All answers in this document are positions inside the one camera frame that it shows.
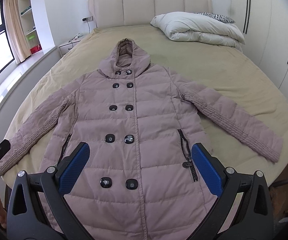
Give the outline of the mauve hooded puffer coat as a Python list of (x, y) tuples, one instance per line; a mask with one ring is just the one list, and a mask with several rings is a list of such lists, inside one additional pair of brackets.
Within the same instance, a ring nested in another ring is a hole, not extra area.
[(154, 64), (133, 40), (42, 102), (11, 138), (0, 176), (47, 133), (40, 170), (80, 142), (90, 157), (67, 202), (95, 239), (186, 239), (215, 196), (191, 148), (211, 149), (200, 116), (272, 162), (283, 140), (233, 100)]

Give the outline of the beige bed sheet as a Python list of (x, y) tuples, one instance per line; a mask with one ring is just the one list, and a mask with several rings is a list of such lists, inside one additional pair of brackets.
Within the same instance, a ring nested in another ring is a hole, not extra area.
[(208, 119), (202, 124), (211, 138), (214, 155), (241, 173), (261, 170), (268, 184), (288, 165), (288, 101), (279, 89), (239, 50), (200, 42), (174, 42), (150, 25), (95, 29), (61, 58), (35, 85), (15, 114), (6, 138), (18, 131), (28, 116), (53, 92), (81, 75), (95, 70), (119, 40), (131, 38), (153, 63), (206, 85), (242, 106), (283, 139), (277, 163), (242, 145)]

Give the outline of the red box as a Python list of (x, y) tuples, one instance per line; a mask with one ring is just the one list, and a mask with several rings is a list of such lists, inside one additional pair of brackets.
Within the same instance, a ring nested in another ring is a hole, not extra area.
[(34, 47), (32, 47), (32, 48), (30, 49), (31, 54), (35, 54), (35, 53), (37, 53), (37, 52), (39, 52), (39, 51), (41, 51), (41, 50), (42, 50), (42, 48), (41, 48), (41, 45), (40, 45), (40, 44), (38, 44), (38, 45), (36, 45), (36, 46), (34, 46)]

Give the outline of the white nightstand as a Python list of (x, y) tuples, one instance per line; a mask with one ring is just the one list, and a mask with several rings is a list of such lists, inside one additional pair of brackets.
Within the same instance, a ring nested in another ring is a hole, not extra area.
[(68, 42), (65, 42), (59, 45), (59, 52), (60, 52), (61, 57), (63, 57), (68, 52), (70, 52), (74, 48), (74, 46), (76, 46), (78, 42), (81, 41), (81, 39), (82, 39), (81, 37), (77, 39), (72, 39), (72, 40), (69, 40)]

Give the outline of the green box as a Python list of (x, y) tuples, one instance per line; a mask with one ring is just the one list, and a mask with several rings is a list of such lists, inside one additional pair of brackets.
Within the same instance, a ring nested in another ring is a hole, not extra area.
[(28, 34), (28, 35), (26, 36), (26, 38), (27, 38), (27, 40), (28, 40), (29, 42), (35, 42), (35, 41), (36, 41), (36, 35), (33, 34), (33, 33)]

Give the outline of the beige curtain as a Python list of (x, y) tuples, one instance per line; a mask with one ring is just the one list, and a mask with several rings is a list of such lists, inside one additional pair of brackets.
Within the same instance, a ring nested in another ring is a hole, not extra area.
[(18, 10), (18, 0), (3, 0), (6, 33), (16, 64), (31, 56), (26, 42)]

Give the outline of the white folded duvet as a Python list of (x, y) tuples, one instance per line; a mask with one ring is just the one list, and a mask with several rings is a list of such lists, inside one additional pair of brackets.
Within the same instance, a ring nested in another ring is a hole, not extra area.
[(155, 16), (151, 25), (176, 42), (201, 42), (242, 49), (245, 39), (233, 23), (223, 23), (203, 14), (169, 12)]

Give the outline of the zebra print pillow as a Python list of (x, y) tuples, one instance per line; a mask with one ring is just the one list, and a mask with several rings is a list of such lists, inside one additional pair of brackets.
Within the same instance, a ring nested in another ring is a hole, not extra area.
[(228, 16), (220, 15), (220, 14), (214, 14), (214, 13), (210, 13), (210, 12), (196, 12), (196, 14), (210, 17), (210, 18), (215, 19), (215, 20), (222, 22), (222, 23), (227, 23), (227, 24), (235, 24), (236, 23), (236, 21), (233, 20), (232, 18), (230, 18)]

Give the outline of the white wardrobe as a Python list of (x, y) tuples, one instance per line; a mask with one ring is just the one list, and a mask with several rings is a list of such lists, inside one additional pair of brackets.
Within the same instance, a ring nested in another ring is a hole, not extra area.
[(245, 38), (243, 53), (288, 100), (288, 0), (231, 0)]

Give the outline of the cream upholstered headboard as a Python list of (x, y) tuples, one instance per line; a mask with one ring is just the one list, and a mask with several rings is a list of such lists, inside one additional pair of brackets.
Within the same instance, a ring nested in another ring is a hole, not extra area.
[(150, 24), (169, 12), (212, 12), (212, 0), (88, 0), (96, 27)]

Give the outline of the wall power socket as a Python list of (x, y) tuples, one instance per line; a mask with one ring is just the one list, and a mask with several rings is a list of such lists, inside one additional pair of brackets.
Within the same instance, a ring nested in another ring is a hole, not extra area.
[(92, 20), (93, 20), (93, 17), (92, 17), (92, 16), (82, 18), (82, 21), (83, 21), (83, 22), (89, 22), (89, 21), (92, 21)]

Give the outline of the white wall shelf unit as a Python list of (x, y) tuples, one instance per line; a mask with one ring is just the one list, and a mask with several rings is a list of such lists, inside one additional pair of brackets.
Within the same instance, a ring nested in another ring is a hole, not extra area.
[(28, 34), (31, 33), (36, 35), (35, 42), (29, 42), (26, 38), (27, 45), (29, 49), (31, 49), (32, 47), (40, 44), (40, 40), (36, 31), (36, 25), (33, 18), (31, 0), (18, 0), (18, 10), (25, 38)]

